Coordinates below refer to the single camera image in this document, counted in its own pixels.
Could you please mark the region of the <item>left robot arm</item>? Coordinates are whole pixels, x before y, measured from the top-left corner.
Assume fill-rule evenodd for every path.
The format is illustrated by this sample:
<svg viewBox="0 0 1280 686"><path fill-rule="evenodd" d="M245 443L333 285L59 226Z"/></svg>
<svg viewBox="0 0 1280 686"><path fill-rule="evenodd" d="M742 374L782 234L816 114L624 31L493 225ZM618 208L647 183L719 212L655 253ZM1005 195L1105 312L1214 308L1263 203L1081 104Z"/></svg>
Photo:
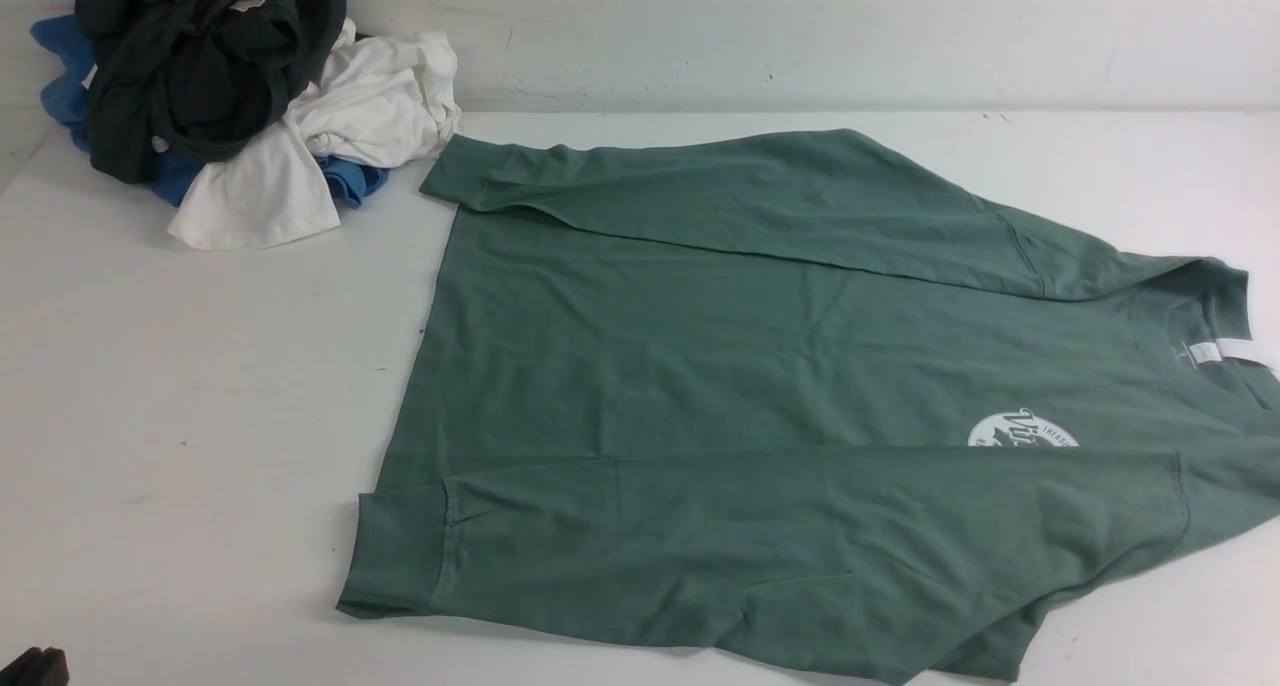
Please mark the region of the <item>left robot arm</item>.
<svg viewBox="0 0 1280 686"><path fill-rule="evenodd" d="M67 686L67 654L56 648L29 648L1 669L1 686Z"/></svg>

